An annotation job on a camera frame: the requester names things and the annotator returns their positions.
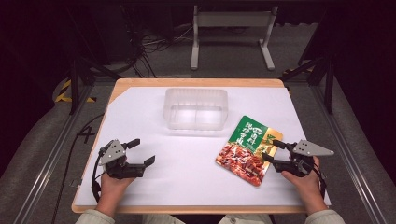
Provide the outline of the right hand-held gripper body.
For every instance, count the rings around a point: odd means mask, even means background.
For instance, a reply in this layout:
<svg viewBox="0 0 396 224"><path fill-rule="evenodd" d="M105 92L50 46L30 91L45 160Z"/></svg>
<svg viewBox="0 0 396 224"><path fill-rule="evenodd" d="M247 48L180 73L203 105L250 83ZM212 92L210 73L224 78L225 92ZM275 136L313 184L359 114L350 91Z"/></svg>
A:
<svg viewBox="0 0 396 224"><path fill-rule="evenodd" d="M307 140L300 140L293 144L295 148L290 152L290 159L273 165L278 173L287 171L298 177L304 177L314 169L314 156L332 156L334 154L333 150Z"/></svg>

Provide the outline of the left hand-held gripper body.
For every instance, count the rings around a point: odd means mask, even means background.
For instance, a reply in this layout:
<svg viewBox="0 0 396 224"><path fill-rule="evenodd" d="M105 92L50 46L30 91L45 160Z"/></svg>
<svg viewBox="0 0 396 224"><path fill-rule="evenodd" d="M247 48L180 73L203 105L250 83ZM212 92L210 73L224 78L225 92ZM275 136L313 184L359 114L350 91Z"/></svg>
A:
<svg viewBox="0 0 396 224"><path fill-rule="evenodd" d="M127 162L126 151L118 139L111 140L99 152L99 165L110 177L123 179L142 177L145 172L144 163L130 164Z"/></svg>

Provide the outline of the green and red snack packet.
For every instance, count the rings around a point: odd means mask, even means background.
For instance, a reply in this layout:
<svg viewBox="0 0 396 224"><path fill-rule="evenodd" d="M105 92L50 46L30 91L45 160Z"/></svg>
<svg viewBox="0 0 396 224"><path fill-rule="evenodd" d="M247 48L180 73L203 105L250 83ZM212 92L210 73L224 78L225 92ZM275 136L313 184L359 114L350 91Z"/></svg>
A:
<svg viewBox="0 0 396 224"><path fill-rule="evenodd" d="M273 157L277 151L273 141L282 138L281 132L243 116L216 157L216 163L258 187L270 164L262 155Z"/></svg>

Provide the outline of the person's left hand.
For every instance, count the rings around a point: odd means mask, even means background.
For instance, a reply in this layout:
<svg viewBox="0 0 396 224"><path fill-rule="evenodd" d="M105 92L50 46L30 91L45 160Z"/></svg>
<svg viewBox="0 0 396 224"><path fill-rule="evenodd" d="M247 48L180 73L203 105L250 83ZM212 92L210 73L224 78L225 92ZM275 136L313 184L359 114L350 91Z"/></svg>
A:
<svg viewBox="0 0 396 224"><path fill-rule="evenodd" d="M100 203L118 204L122 199L125 190L132 184L134 177L117 179L110 177L107 173L101 176L101 196Z"/></svg>

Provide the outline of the person's right hand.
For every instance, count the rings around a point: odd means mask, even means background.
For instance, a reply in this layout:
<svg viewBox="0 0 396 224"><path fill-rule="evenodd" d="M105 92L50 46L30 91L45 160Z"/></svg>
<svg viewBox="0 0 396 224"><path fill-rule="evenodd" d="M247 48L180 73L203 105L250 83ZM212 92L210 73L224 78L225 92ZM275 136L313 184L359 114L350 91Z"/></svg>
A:
<svg viewBox="0 0 396 224"><path fill-rule="evenodd" d="M283 171L281 174L294 185L304 203L323 203L323 197L319 186L319 177L315 170L312 170L304 177L298 177L287 171Z"/></svg>

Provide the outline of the white table mat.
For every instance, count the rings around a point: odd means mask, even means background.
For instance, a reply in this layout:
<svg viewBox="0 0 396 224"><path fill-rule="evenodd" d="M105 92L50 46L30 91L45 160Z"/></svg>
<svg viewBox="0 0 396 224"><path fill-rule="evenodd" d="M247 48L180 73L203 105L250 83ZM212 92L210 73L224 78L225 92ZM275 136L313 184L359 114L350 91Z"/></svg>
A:
<svg viewBox="0 0 396 224"><path fill-rule="evenodd" d="M234 88L222 130L174 131L163 118L164 87L130 88L109 104L97 145L140 139L127 152L130 163L156 161L126 190L122 205L144 206L301 206L295 187L275 169L262 184L250 185L215 162L239 120L248 116L282 133L287 143L304 138L288 91L284 88Z"/></svg>

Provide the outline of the clear plastic container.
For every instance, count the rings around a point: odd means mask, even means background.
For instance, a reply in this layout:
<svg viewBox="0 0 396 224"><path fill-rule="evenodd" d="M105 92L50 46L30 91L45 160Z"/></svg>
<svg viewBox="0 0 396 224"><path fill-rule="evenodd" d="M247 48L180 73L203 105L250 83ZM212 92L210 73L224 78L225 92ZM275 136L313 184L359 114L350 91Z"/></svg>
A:
<svg viewBox="0 0 396 224"><path fill-rule="evenodd" d="M171 130L220 131L228 118L228 92L169 88L165 92L163 118Z"/></svg>

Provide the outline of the black metal stand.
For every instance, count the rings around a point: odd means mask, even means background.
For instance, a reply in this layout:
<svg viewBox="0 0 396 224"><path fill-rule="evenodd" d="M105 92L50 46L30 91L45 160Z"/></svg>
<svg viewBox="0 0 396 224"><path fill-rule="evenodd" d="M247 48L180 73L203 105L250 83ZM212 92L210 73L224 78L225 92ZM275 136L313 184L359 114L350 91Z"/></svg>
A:
<svg viewBox="0 0 396 224"><path fill-rule="evenodd" d="M325 79L324 106L329 114L332 114L332 87L334 81L332 59L320 57L304 63L297 68L283 74L279 79L283 82L300 75L303 71L311 69L306 82L310 86L318 86L322 79Z"/></svg>
<svg viewBox="0 0 396 224"><path fill-rule="evenodd" d="M102 65L94 61L82 57L78 49L78 30L75 25L73 16L70 14L68 7L64 8L65 22L64 22L64 50L70 62L70 79L71 79L71 94L72 106L70 110L71 115L75 115L81 105L85 101L79 92L79 82L82 81L84 86L91 87L95 82L95 74L91 70L98 70L102 75L110 77L113 80L120 79L120 75L110 71Z"/></svg>

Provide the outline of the yellow black hazard tape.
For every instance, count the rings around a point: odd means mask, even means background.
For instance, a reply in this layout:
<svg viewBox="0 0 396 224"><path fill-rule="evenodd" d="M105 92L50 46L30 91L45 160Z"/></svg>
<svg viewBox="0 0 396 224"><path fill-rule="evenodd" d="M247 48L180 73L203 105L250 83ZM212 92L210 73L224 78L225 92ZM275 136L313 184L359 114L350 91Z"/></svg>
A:
<svg viewBox="0 0 396 224"><path fill-rule="evenodd" d="M55 102L67 102L71 103L73 101L71 96L67 96L67 91L71 87L71 79L68 78L64 81L58 95L55 97Z"/></svg>

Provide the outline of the white metal stand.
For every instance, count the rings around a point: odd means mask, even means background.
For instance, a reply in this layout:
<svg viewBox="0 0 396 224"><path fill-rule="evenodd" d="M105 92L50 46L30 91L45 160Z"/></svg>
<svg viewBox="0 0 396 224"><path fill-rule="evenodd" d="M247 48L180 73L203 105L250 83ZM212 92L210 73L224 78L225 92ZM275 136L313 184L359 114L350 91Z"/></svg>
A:
<svg viewBox="0 0 396 224"><path fill-rule="evenodd" d="M262 27L265 32L258 43L267 69L273 71L275 64L268 49L268 43L276 21L278 7L265 11L200 11L198 6L193 9L193 43L191 49L191 70L199 65L199 29L201 27Z"/></svg>

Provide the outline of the aluminium floor rail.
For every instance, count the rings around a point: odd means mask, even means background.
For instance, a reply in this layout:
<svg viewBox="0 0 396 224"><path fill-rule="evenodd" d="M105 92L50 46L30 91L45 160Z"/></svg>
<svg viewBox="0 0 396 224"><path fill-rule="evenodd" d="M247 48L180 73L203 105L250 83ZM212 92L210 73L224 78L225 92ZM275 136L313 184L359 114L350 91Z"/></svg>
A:
<svg viewBox="0 0 396 224"><path fill-rule="evenodd" d="M339 146L339 154L346 166L346 169L352 179L352 182L360 195L363 205L374 224L389 224L384 214L382 213L374 194L369 188L366 178L363 176L360 167L358 166L355 158L353 157L352 151L350 150L347 140L341 133L341 129L336 122L333 115L328 112L327 107L324 104L324 95L319 87L312 87L311 91L315 96L324 117L330 125L334 138Z"/></svg>
<svg viewBox="0 0 396 224"><path fill-rule="evenodd" d="M23 178L26 179L29 176L35 175L35 180L34 183L29 186L29 193L24 198L23 204L18 210L18 214L13 218L12 224L28 223L28 220L32 216L33 211L35 210L35 207L38 204L38 201L42 196L46 186L48 185L59 159L61 158L61 154L63 153L69 135L77 123L79 113L82 110L85 101L89 98L91 92L92 86L85 86L81 88L81 91L78 94L77 107L75 109L70 107L65 112L65 120L61 122L62 127L57 133L55 131L51 131L49 126L45 127L45 129L50 133L56 134L56 137L52 142L50 142L50 136L46 133L42 133L38 136L37 144L39 149L41 151L46 148L49 150L48 152L44 153L43 158L34 158L31 154L23 157L24 160L33 159L35 163L40 161L41 165L39 166L39 170L35 173L32 166L27 167L27 172Z"/></svg>

